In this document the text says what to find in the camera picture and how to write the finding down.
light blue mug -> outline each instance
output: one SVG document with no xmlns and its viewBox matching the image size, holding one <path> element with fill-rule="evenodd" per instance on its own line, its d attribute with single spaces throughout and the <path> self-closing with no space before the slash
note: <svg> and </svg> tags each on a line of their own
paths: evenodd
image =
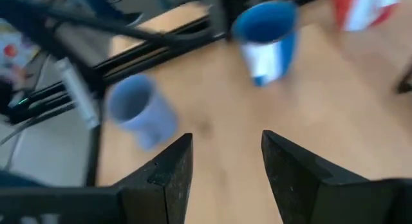
<svg viewBox="0 0 412 224">
<path fill-rule="evenodd" d="M 107 103 L 109 117 L 132 132 L 143 149 L 167 141 L 177 130 L 176 113 L 146 75 L 133 75 L 116 84 Z"/>
<path fill-rule="evenodd" d="M 255 85 L 265 86 L 287 73 L 295 53 L 297 9 L 289 1 L 270 1 L 235 20 L 232 32 Z"/>
</svg>

mug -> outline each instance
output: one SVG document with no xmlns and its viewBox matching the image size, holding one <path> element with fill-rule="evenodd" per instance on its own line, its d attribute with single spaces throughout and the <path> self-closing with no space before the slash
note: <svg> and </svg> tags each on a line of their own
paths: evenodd
<svg viewBox="0 0 412 224">
<path fill-rule="evenodd" d="M 167 141 L 177 130 L 176 113 L 156 84 L 143 74 L 116 84 L 108 97 L 108 115 L 130 131 L 143 149 Z"/>
<path fill-rule="evenodd" d="M 337 25 L 344 31 L 361 31 L 385 21 L 400 0 L 332 0 Z"/>
<path fill-rule="evenodd" d="M 283 77 L 294 58 L 297 39 L 297 6 L 270 1 L 244 11 L 234 22 L 234 38 L 256 86 Z"/>
</svg>

white label on mug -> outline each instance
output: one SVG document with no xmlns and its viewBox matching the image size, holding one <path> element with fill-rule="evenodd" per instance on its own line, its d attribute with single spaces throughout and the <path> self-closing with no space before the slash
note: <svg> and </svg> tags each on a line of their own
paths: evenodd
<svg viewBox="0 0 412 224">
<path fill-rule="evenodd" d="M 265 77 L 268 81 L 281 74 L 281 52 L 279 43 L 244 44 L 241 49 L 252 77 Z"/>
</svg>

wooden surface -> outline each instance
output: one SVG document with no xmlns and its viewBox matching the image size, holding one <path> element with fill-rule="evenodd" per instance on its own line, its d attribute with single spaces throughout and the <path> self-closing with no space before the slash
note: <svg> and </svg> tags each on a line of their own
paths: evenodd
<svg viewBox="0 0 412 224">
<path fill-rule="evenodd" d="M 151 70 L 180 117 L 173 140 L 194 133 L 186 223 L 281 223 L 261 156 L 264 129 L 367 178 L 412 176 L 412 97 L 392 91 L 412 54 L 409 1 L 362 33 L 338 33 L 328 0 L 304 7 L 294 66 L 265 88 L 252 85 L 238 46 L 224 41 Z M 108 120 L 98 183 L 116 182 L 165 146 L 142 151 Z"/>
</svg>

green light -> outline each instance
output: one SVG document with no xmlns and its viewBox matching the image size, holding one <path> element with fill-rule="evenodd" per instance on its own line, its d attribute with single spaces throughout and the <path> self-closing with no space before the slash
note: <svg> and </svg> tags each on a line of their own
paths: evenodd
<svg viewBox="0 0 412 224">
<path fill-rule="evenodd" d="M 26 102 L 28 98 L 23 99 L 22 101 L 19 102 L 19 104 L 22 104 L 23 102 Z"/>
</svg>

